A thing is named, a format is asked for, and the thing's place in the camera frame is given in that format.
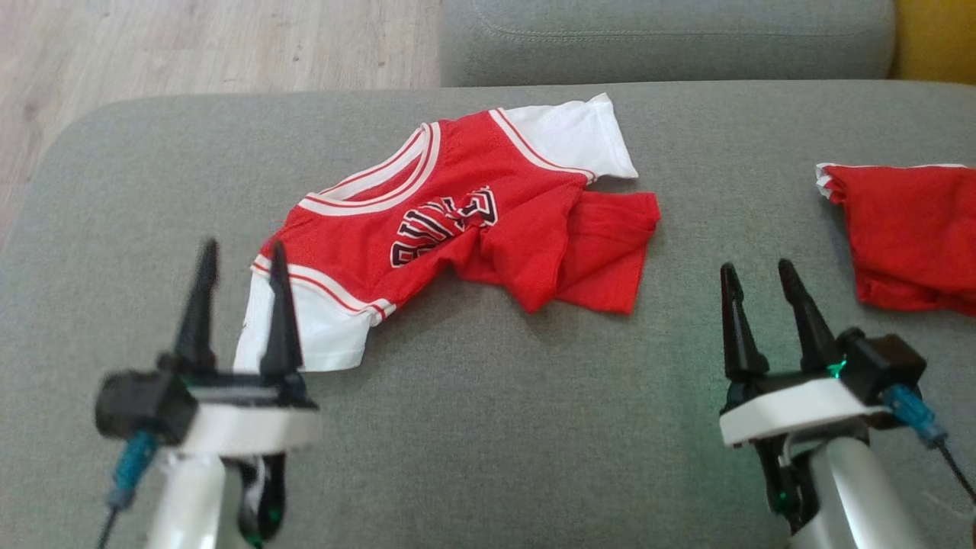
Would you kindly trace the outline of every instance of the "yellow object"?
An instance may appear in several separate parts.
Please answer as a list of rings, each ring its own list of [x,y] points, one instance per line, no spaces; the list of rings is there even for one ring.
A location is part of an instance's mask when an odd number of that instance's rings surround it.
[[[976,0],[898,0],[892,75],[976,84]]]

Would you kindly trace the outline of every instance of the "blue connector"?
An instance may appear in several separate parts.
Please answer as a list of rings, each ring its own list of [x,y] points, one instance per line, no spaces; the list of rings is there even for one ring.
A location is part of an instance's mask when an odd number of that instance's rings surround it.
[[[132,506],[136,498],[136,487],[142,474],[149,468],[159,443],[148,431],[137,432],[125,444],[119,462],[115,466],[115,487],[108,493],[108,507],[124,511]]]
[[[884,403],[895,417],[915,429],[925,447],[931,449],[945,441],[949,433],[935,422],[935,412],[931,410],[911,389],[895,385],[884,393]]]

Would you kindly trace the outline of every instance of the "folded red garment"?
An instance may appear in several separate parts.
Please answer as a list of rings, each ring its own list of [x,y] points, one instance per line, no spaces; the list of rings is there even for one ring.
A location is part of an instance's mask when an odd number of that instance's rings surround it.
[[[843,204],[860,301],[976,316],[976,169],[819,164],[817,176]]]

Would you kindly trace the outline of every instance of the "gray couch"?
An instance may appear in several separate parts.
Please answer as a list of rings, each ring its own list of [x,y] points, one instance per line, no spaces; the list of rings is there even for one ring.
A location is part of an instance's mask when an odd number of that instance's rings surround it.
[[[606,91],[663,221],[632,317],[522,313],[439,278],[370,335],[356,369],[312,375],[324,441],[298,453],[270,547],[781,547],[753,452],[721,444],[718,267],[734,261],[776,369],[799,350],[776,261],[835,330],[895,331],[974,469],[976,320],[857,303],[841,212],[814,164],[976,163],[976,89],[890,81],[719,82],[144,100],[68,128],[0,255],[0,546],[94,546],[119,446],[103,374],[171,345],[196,248],[222,245],[216,348],[229,364],[247,266],[302,195],[395,150],[420,122]],[[874,447],[933,547],[967,547],[966,502],[907,431]],[[113,547],[138,547],[152,472]]]
[[[883,78],[892,0],[444,0],[444,86]]]

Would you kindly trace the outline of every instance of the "red fabric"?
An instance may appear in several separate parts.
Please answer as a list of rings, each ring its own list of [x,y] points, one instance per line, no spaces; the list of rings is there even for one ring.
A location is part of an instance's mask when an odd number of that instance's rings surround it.
[[[976,316],[976,170],[825,166],[843,204],[858,299]]]
[[[462,279],[502,285],[529,312],[553,299],[632,312],[647,242],[660,219],[653,193],[585,190],[585,174],[528,160],[488,112],[438,125],[440,153],[433,170],[407,199],[355,215],[297,206],[262,255],[268,257],[270,244],[280,239],[291,265],[326,275],[366,303],[386,299],[400,307],[451,266]],[[382,200],[409,184],[424,162],[422,156],[348,201]],[[406,230],[416,228],[411,212],[422,213],[446,234],[405,233],[404,224]],[[397,258],[405,259],[395,265]],[[342,294],[322,290],[333,298]]]

